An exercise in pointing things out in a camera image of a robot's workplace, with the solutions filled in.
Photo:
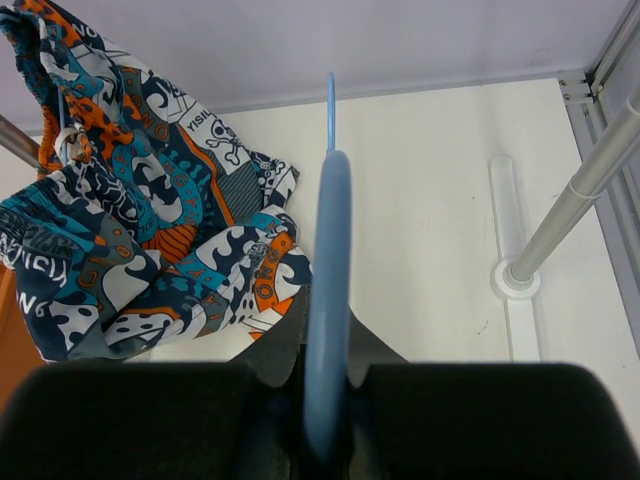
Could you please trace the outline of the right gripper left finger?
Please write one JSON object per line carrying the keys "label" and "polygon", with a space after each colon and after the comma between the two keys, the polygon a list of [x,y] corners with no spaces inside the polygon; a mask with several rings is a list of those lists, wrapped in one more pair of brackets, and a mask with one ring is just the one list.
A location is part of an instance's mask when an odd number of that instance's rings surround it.
{"label": "right gripper left finger", "polygon": [[43,367],[1,418],[5,479],[297,479],[308,296],[228,363]]}

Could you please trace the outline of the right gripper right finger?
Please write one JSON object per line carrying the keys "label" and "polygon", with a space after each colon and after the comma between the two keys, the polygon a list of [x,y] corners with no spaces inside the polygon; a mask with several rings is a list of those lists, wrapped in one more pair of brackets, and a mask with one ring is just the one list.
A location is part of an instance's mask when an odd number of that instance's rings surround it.
{"label": "right gripper right finger", "polygon": [[411,363],[350,322],[353,479],[635,479],[604,384],[567,363]]}

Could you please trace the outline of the blue wire hanger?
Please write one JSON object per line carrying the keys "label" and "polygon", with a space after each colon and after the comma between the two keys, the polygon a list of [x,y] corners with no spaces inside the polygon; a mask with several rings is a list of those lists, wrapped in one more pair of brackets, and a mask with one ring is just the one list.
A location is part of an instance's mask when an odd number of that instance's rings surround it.
{"label": "blue wire hanger", "polygon": [[337,149],[336,82],[327,80],[327,150],[322,163],[305,356],[303,429],[314,460],[333,462],[339,445],[350,337],[352,182]]}
{"label": "blue wire hanger", "polygon": [[59,133],[54,141],[56,156],[63,166],[70,161],[87,163],[91,159],[91,150],[86,150],[88,138],[83,130],[68,125],[65,116],[64,93],[62,88],[57,90]]}

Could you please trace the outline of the patterned orange blue shorts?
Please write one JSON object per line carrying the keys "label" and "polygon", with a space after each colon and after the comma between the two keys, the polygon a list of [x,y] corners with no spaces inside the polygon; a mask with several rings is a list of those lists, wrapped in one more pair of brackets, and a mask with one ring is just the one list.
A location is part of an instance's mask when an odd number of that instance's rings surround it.
{"label": "patterned orange blue shorts", "polygon": [[[1,259],[48,362],[123,360],[232,328],[270,330],[311,282],[289,163],[51,1],[1,10],[39,102],[39,179],[1,204]],[[58,160],[57,90],[87,163]]]}

